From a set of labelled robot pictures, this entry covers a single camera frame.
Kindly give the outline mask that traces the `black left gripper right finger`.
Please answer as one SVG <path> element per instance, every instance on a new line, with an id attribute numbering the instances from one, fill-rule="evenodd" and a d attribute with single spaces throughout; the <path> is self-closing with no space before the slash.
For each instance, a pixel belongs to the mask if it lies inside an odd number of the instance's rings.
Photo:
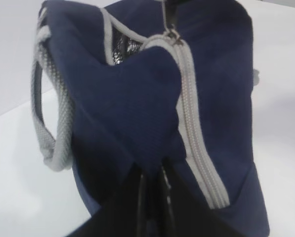
<path id="1" fill-rule="evenodd" d="M 164 226 L 169 237 L 267 237 L 267 211 L 252 165 L 235 202 L 212 210 L 188 189 L 169 159 L 159 173 L 164 191 Z"/>

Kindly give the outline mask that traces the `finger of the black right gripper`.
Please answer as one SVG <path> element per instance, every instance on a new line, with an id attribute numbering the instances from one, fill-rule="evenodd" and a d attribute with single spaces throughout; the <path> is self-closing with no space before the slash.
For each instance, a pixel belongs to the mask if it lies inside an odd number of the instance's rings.
<path id="1" fill-rule="evenodd" d="M 173 29 L 177 23 L 177 8 L 188 0 L 166 0 L 166 28 Z"/>

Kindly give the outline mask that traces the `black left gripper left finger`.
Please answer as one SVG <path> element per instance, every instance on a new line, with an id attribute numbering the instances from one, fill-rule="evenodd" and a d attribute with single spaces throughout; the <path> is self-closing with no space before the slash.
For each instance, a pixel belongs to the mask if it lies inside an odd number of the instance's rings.
<path id="1" fill-rule="evenodd" d="M 120 189 L 70 237 L 145 236 L 145 175 L 135 164 Z"/>

